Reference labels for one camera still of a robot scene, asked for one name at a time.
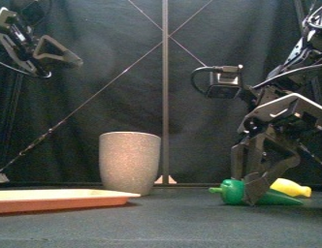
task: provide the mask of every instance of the speckled mug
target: speckled mug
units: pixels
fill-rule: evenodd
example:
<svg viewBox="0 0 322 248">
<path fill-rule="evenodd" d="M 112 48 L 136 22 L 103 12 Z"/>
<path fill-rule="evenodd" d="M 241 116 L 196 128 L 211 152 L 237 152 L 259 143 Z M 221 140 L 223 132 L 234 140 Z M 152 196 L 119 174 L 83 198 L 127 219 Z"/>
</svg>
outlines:
<svg viewBox="0 0 322 248">
<path fill-rule="evenodd" d="M 140 132 L 112 132 L 100 138 L 101 181 L 107 190 L 151 193 L 160 161 L 162 138 Z"/>
</svg>

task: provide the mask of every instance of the green pepper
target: green pepper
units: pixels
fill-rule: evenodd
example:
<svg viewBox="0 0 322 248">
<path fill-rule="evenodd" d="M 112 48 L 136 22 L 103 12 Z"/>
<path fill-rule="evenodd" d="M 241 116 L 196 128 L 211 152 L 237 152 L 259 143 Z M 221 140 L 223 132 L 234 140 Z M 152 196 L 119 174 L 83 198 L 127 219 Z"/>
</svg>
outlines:
<svg viewBox="0 0 322 248">
<path fill-rule="evenodd" d="M 222 200 L 226 204 L 241 205 L 245 197 L 245 183 L 241 180 L 227 179 L 221 188 L 211 188 L 211 193 L 222 193 Z M 265 205 L 302 205 L 302 201 L 290 197 L 285 193 L 270 189 L 262 196 L 257 204 Z"/>
</svg>

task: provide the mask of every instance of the plastic vegetable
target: plastic vegetable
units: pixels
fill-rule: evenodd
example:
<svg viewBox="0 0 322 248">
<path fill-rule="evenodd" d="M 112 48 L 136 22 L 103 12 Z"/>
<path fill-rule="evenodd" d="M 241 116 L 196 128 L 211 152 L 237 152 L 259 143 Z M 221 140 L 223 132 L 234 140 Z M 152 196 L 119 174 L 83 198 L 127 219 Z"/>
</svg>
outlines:
<svg viewBox="0 0 322 248">
<path fill-rule="evenodd" d="M 226 204 L 241 205 L 245 197 L 243 181 L 227 179 L 223 181 L 221 188 L 211 188 L 211 193 L 222 193 L 222 199 Z M 302 205 L 302 201 L 290 197 L 285 193 L 270 189 L 257 204 L 265 205 Z"/>
<path fill-rule="evenodd" d="M 278 180 L 271 184 L 270 188 L 283 192 L 292 197 L 305 196 L 309 198 L 312 196 L 310 187 L 302 186 L 300 183 L 286 178 L 278 178 Z"/>
</svg>

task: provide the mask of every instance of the black cable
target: black cable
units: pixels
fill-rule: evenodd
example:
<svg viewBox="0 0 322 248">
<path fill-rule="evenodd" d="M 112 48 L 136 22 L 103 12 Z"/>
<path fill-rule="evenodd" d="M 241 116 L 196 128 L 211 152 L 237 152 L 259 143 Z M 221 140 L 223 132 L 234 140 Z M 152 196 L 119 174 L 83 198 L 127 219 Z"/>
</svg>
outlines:
<svg viewBox="0 0 322 248">
<path fill-rule="evenodd" d="M 192 84 L 194 88 L 195 88 L 202 94 L 206 95 L 206 94 L 207 94 L 207 91 L 203 90 L 203 89 L 198 86 L 198 83 L 196 83 L 196 81 L 195 81 L 196 75 L 198 75 L 199 73 L 202 73 L 202 72 L 222 73 L 222 72 L 223 72 L 223 69 L 222 69 L 222 67 L 217 67 L 217 66 L 214 66 L 214 67 L 200 67 L 200 68 L 198 68 L 198 69 L 192 72 L 192 74 L 191 74 L 191 84 Z"/>
<path fill-rule="evenodd" d="M 14 68 L 13 66 L 5 64 L 4 62 L 0 62 L 0 66 L 4 66 L 8 69 L 16 71 L 17 73 L 24 74 L 24 75 L 26 75 L 29 77 L 33 77 L 33 78 L 51 78 L 53 76 L 53 73 L 52 72 L 49 72 L 49 74 L 47 74 L 45 76 L 38 76 L 38 75 L 30 74 L 30 73 L 28 73 L 28 72 L 25 72 L 22 70 Z"/>
<path fill-rule="evenodd" d="M 45 13 L 44 17 L 37 21 L 37 23 L 34 23 L 32 25 L 32 27 L 36 27 L 36 26 L 38 26 L 42 23 L 42 21 L 45 20 L 45 18 L 51 15 L 52 9 L 53 9 L 53 0 L 49 0 L 49 9 L 48 9 L 48 12 Z"/>
<path fill-rule="evenodd" d="M 313 66 L 306 66 L 306 67 L 302 67 L 302 68 L 298 68 L 285 74 L 281 74 L 275 77 L 273 77 L 271 79 L 266 80 L 265 82 L 262 82 L 259 85 L 254 86 L 253 89 L 262 89 L 263 87 L 269 86 L 274 81 L 277 81 L 278 79 L 283 78 L 283 77 L 290 77 L 292 75 L 297 74 L 297 73 L 301 73 L 301 72 L 306 72 L 306 71 L 313 71 L 313 70 L 317 70 L 317 69 L 321 69 L 322 68 L 322 64 L 320 65 L 313 65 Z"/>
</svg>

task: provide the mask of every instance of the metal pole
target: metal pole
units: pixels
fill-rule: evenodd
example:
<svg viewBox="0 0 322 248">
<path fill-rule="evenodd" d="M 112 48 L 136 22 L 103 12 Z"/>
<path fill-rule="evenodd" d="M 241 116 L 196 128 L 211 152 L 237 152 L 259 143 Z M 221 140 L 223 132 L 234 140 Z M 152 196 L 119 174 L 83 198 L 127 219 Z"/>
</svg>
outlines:
<svg viewBox="0 0 322 248">
<path fill-rule="evenodd" d="M 170 31 L 168 0 L 163 0 L 163 184 L 170 184 Z"/>
</svg>

